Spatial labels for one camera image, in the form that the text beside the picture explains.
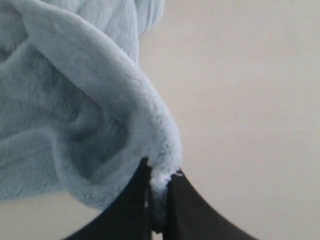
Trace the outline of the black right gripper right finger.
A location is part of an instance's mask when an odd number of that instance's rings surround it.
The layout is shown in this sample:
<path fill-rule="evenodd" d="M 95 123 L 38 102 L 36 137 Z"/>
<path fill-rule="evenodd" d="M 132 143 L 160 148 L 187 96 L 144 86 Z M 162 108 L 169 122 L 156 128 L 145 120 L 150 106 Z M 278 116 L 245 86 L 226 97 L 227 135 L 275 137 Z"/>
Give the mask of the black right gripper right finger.
<path fill-rule="evenodd" d="M 220 215 L 180 170 L 167 192 L 164 240 L 253 240 L 254 237 Z"/>

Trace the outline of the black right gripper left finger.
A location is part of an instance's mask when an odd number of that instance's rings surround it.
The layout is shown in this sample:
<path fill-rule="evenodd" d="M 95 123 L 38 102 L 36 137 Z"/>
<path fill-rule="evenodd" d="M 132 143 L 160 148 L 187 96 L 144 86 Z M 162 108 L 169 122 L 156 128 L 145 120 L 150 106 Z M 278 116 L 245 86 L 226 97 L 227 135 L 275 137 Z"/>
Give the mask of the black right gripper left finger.
<path fill-rule="evenodd" d="M 131 180 L 97 218 L 66 240 L 152 240 L 149 180 L 151 168 L 142 158 Z"/>

